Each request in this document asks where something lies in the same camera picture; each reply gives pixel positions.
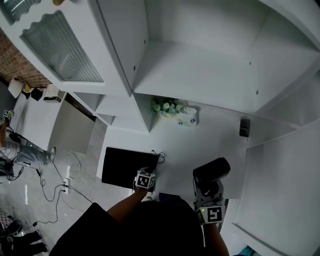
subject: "brick wall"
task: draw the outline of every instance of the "brick wall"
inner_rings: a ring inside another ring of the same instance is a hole
[[[0,77],[7,82],[17,78],[30,87],[46,87],[51,82],[44,77],[12,44],[0,28]]]

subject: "white cabinet door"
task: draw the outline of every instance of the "white cabinet door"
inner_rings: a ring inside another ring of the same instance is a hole
[[[6,0],[1,28],[63,91],[130,96],[131,90],[96,1]]]

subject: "white flower arrangement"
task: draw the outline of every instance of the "white flower arrangement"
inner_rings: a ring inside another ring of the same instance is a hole
[[[174,98],[164,98],[162,100],[154,99],[151,102],[151,109],[155,113],[160,113],[161,116],[171,118],[183,111],[184,107],[178,104]]]

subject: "black shirt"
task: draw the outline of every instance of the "black shirt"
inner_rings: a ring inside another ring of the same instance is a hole
[[[93,203],[58,240],[50,256],[181,255],[203,250],[201,225],[188,205],[142,202],[124,223],[118,224]]]

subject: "forearm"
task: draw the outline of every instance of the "forearm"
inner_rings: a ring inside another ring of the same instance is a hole
[[[229,256],[227,246],[222,239],[216,224],[205,224],[203,226],[205,247],[212,254],[219,256]]]
[[[147,192],[146,189],[138,189],[134,194],[111,207],[107,213],[110,214],[116,222],[123,222],[135,210],[141,200],[144,199]]]
[[[5,147],[6,127],[2,124],[0,128],[0,147]]]

